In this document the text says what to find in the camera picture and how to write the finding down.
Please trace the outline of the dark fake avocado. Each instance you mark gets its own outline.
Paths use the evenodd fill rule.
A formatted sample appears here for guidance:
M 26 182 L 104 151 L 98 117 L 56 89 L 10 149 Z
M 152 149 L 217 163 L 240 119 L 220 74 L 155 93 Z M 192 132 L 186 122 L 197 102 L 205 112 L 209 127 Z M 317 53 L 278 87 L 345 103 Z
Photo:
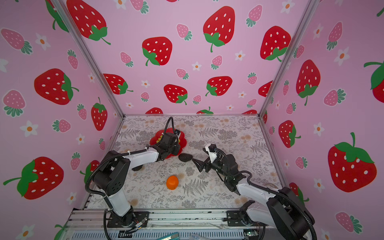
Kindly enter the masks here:
M 193 159 L 193 156 L 190 154 L 182 153 L 178 156 L 179 160 L 183 163 L 189 162 Z

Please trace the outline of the fake orange fruit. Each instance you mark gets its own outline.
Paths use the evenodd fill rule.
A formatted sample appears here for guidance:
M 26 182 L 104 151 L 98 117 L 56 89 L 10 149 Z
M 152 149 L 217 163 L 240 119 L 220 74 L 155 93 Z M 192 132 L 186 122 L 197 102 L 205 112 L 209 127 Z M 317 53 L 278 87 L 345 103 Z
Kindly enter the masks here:
M 175 190 L 179 185 L 179 179 L 176 176 L 170 176 L 166 181 L 169 190 Z

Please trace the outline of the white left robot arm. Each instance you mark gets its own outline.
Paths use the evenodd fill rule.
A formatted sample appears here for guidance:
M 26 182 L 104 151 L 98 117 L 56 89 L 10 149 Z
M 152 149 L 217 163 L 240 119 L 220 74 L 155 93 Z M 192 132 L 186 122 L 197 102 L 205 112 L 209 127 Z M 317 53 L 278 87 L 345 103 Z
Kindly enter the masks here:
M 86 180 L 86 191 L 101 196 L 112 212 L 113 219 L 124 227 L 131 227 L 136 221 L 133 207 L 123 190 L 127 174 L 145 164 L 163 161 L 170 155 L 176 156 L 181 149 L 180 135 L 179 130 L 174 130 L 164 133 L 158 143 L 146 146 L 143 150 L 124 154 L 108 152 Z

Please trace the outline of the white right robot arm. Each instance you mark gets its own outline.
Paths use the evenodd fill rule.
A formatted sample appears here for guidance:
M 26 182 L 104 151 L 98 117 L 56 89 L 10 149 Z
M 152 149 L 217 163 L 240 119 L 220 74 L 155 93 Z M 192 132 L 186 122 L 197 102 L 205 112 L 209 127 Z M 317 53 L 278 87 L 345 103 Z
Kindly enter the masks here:
M 252 182 L 252 173 L 240 171 L 232 154 L 225 154 L 215 144 L 203 148 L 208 155 L 205 161 L 189 157 L 199 172 L 214 171 L 227 189 L 250 199 L 240 210 L 245 213 L 246 225 L 263 223 L 278 230 L 286 240 L 303 240 L 307 233 L 318 238 L 315 219 L 305 204 L 287 187 L 271 189 Z

